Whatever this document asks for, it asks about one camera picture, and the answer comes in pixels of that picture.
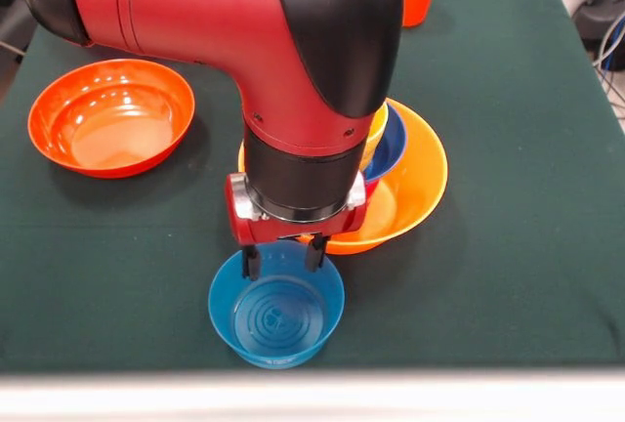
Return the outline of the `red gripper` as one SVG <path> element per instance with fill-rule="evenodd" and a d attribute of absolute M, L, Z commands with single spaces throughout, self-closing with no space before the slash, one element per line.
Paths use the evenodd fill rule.
<path fill-rule="evenodd" d="M 242 275 L 255 281 L 261 273 L 261 256 L 256 245 L 284 237 L 313 234 L 307 246 L 305 267 L 316 272 L 323 265 L 328 236 L 360 228 L 366 213 L 363 175 L 355 176 L 345 204 L 317 221 L 295 222 L 279 218 L 254 202 L 245 173 L 227 175 L 225 184 L 229 224 L 242 253 Z"/>

